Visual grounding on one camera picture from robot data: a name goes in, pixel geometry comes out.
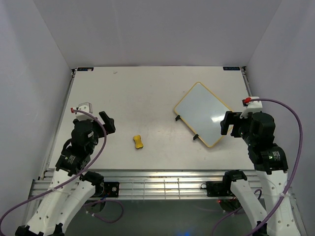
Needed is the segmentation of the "yellow framed whiteboard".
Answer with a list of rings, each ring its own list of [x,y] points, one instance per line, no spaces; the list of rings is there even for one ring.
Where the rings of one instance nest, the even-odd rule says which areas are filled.
[[[222,138],[220,122],[231,111],[221,99],[201,82],[195,83],[174,107],[174,113],[208,147],[214,147]]]

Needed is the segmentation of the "yellow bone-shaped eraser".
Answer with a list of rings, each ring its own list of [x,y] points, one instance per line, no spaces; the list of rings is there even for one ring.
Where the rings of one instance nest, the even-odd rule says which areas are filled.
[[[135,135],[135,136],[133,137],[133,140],[134,140],[134,144],[135,144],[135,148],[136,148],[136,149],[141,149],[141,148],[144,147],[140,135]]]

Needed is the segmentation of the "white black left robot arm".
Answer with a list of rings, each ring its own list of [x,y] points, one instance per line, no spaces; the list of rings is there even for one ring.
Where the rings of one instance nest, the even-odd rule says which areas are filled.
[[[88,198],[104,192],[103,176],[87,168],[99,139],[115,133],[114,119],[104,111],[99,112],[104,123],[87,111],[73,109],[72,113],[74,128],[55,165],[48,194],[33,217],[17,228],[17,236],[63,236]]]

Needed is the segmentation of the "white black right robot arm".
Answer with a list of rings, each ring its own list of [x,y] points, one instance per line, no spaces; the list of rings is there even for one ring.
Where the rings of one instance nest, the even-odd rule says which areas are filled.
[[[288,186],[288,164],[284,150],[274,143],[274,118],[266,113],[228,111],[220,122],[221,134],[242,138],[248,146],[248,155],[261,184],[265,204],[262,205],[252,191],[243,171],[228,171],[223,176],[222,189],[235,195],[252,226],[251,236],[299,236],[295,223]]]

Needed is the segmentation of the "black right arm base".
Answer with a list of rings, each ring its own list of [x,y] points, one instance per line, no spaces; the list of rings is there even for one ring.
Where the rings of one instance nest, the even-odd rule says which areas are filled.
[[[201,190],[206,190],[207,197],[232,197],[222,181],[207,181],[200,185]]]

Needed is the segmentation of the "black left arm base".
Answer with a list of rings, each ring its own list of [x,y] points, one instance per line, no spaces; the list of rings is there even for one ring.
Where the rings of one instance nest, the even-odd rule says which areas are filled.
[[[117,198],[119,196],[120,183],[119,182],[104,182],[100,185],[101,198]]]

